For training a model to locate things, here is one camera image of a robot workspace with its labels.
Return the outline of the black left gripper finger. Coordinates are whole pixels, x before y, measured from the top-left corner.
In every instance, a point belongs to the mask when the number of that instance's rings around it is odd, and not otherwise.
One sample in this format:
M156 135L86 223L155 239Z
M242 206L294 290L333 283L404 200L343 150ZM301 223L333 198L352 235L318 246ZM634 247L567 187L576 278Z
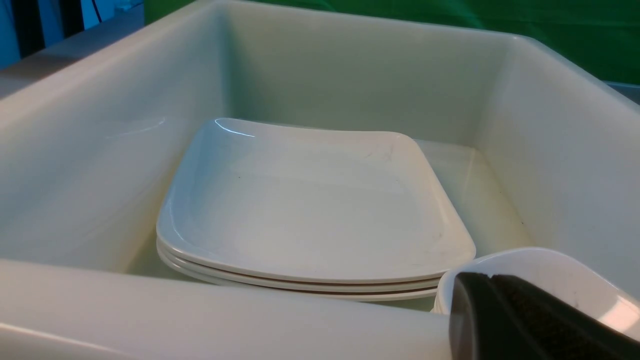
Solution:
M637 360L639 342L514 275L460 272L448 325L453 360Z

